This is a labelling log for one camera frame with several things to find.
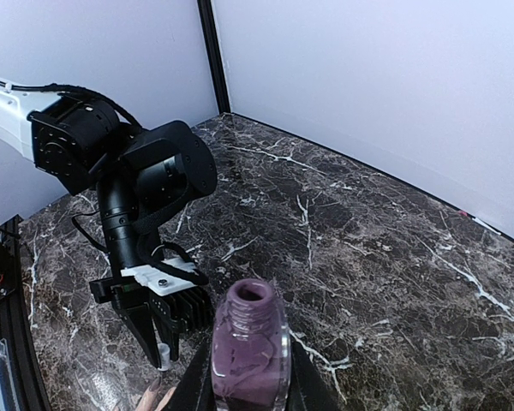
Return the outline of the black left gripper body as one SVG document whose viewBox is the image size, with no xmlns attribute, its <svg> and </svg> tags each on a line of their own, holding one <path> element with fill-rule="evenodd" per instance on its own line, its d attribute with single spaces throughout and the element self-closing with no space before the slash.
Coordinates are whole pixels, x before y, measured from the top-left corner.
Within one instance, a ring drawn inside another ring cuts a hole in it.
<svg viewBox="0 0 514 411">
<path fill-rule="evenodd" d="M 150 314 L 149 289 L 137 283 L 133 277 L 106 277 L 91 281 L 89 287 L 98 304 L 110 303 L 122 315 L 136 310 Z"/>
</svg>

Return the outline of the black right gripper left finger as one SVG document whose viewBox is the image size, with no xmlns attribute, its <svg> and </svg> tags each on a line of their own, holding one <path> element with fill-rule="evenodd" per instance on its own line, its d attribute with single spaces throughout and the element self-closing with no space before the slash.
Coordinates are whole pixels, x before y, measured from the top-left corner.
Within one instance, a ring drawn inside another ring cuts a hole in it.
<svg viewBox="0 0 514 411">
<path fill-rule="evenodd" d="M 197 349 L 171 399 L 173 411 L 212 410 L 211 339 Z"/>
</svg>

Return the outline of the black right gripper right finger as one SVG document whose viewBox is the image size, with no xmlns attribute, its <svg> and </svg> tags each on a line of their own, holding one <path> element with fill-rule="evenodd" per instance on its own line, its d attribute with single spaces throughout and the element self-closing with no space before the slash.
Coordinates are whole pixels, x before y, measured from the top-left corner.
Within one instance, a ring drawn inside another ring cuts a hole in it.
<svg viewBox="0 0 514 411">
<path fill-rule="evenodd" d="M 338 411 L 339 406 L 302 344 L 291 337 L 290 347 L 289 411 Z"/>
</svg>

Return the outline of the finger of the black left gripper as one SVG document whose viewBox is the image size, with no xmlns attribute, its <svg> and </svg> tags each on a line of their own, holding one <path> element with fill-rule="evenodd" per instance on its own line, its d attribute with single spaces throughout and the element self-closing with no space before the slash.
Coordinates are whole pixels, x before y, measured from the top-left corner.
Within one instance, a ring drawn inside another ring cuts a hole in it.
<svg viewBox="0 0 514 411">
<path fill-rule="evenodd" d="M 170 348 L 170 359 L 177 361 L 179 359 L 179 334 L 171 328 L 168 322 L 163 321 L 157 315 L 153 315 L 152 319 L 161 342 L 166 343 Z"/>
<path fill-rule="evenodd" d="M 123 323 L 131 331 L 152 366 L 161 367 L 161 356 L 155 336 L 152 315 L 146 304 L 119 311 Z"/>
</svg>

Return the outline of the white nail polish brush cap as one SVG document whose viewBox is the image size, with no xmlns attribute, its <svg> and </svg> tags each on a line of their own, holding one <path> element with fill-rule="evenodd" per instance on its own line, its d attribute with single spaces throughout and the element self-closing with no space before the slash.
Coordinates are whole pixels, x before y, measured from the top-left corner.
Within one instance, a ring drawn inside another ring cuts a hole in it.
<svg viewBox="0 0 514 411">
<path fill-rule="evenodd" d="M 171 368 L 170 347 L 167 343 L 158 343 L 159 367 L 158 370 L 166 372 Z"/>
</svg>

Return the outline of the purple nail polish bottle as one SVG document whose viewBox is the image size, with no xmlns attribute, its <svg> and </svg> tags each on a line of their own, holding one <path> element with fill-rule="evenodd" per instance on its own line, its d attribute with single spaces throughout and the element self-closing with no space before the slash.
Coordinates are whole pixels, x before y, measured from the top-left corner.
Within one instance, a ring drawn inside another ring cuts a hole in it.
<svg viewBox="0 0 514 411">
<path fill-rule="evenodd" d="M 291 375 L 289 326 L 273 287 L 234 283 L 218 304 L 211 346 L 218 410 L 284 410 Z"/>
</svg>

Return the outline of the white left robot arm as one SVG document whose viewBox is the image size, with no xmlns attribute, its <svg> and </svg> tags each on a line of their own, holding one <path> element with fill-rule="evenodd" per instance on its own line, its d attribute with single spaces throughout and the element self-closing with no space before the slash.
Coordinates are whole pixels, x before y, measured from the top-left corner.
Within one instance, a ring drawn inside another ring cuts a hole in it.
<svg viewBox="0 0 514 411">
<path fill-rule="evenodd" d="M 206 327 L 208 279 L 159 228 L 212 194 L 218 173 L 206 143 L 181 121 L 143 128 L 105 95 L 81 86 L 21 86 L 0 80 L 0 141 L 72 195 L 98 195 L 111 275 L 91 281 L 150 363 L 165 371 L 181 334 Z"/>
</svg>

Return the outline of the person's bare hand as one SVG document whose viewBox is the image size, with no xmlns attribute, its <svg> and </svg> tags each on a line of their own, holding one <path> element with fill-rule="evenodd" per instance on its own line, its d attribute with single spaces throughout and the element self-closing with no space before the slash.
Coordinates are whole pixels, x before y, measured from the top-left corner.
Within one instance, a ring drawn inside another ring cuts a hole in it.
<svg viewBox="0 0 514 411">
<path fill-rule="evenodd" d="M 155 378 L 147 387 L 139 400 L 135 411 L 153 411 L 162 410 L 170 402 L 173 397 L 176 386 L 170 387 L 166 392 L 161 392 L 162 378 Z"/>
</svg>

